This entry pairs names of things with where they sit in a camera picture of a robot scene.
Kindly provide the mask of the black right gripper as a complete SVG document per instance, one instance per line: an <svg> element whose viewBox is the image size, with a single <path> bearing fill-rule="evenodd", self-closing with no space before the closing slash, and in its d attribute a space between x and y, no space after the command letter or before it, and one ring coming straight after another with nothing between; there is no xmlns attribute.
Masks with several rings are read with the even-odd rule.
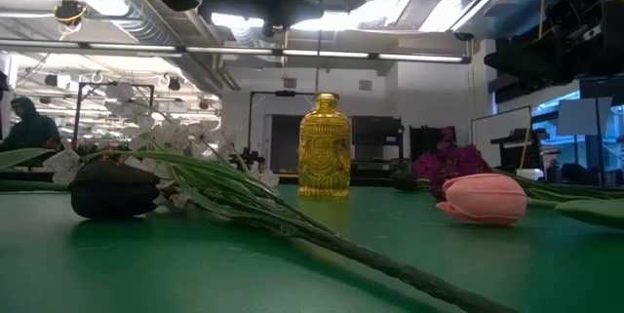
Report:
<svg viewBox="0 0 624 313"><path fill-rule="evenodd" d="M503 49L487 55L485 65L532 87L603 74L602 1L555 0L545 8L537 37L527 32L512 38Z"/></svg>

